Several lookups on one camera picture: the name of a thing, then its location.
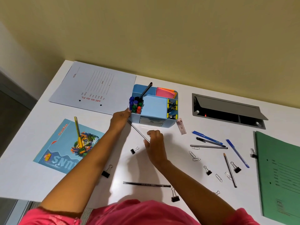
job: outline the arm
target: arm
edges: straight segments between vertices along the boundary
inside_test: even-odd
[[[103,168],[118,140],[130,110],[114,113],[108,131],[92,150],[51,190],[40,204],[40,207],[59,215],[80,218]],[[70,189],[79,186],[80,194]]]
[[[223,224],[235,210],[222,198],[174,166],[166,155],[163,134],[159,130],[147,133],[144,140],[152,164],[166,177],[202,225]]]

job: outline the blue desk organizer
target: blue desk organizer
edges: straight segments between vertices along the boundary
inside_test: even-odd
[[[140,96],[147,88],[145,85],[134,85],[132,96]],[[152,125],[169,128],[176,120],[167,118],[167,100],[168,98],[156,96],[156,87],[151,87],[144,95],[143,106],[141,114],[131,114],[129,120],[133,123],[140,123],[144,125]],[[178,103],[178,94],[174,99],[170,99],[172,103]],[[172,110],[169,115],[177,115],[178,110]]]

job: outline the pink shirt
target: pink shirt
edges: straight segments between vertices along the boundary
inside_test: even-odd
[[[19,225],[79,225],[80,219],[50,214],[40,208],[26,213]],[[94,209],[86,225],[194,225],[199,223],[180,208],[156,201],[126,200],[120,204]],[[224,225],[259,225],[240,208],[224,222]]]

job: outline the hand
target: hand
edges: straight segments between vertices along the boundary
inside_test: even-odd
[[[108,130],[120,133],[125,127],[130,114],[131,110],[129,110],[129,108],[124,111],[114,113],[110,120],[110,127]]]
[[[150,130],[147,134],[150,136],[150,143],[144,140],[144,144],[150,161],[157,168],[168,161],[163,134],[159,130]]]

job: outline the person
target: person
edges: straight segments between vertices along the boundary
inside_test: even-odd
[[[99,177],[107,163],[115,142],[127,123],[131,111],[114,113],[108,131],[93,149],[50,191],[40,206],[29,210],[20,225],[79,225],[79,219],[89,201]],[[234,210],[215,193],[182,172],[168,160],[163,134],[158,130],[147,133],[150,143],[144,140],[148,157],[157,170],[193,212],[202,225],[258,224],[247,212]],[[80,194],[74,194],[70,186],[80,183]],[[199,224],[181,209],[156,201],[125,200],[94,209],[87,225],[127,224]]]

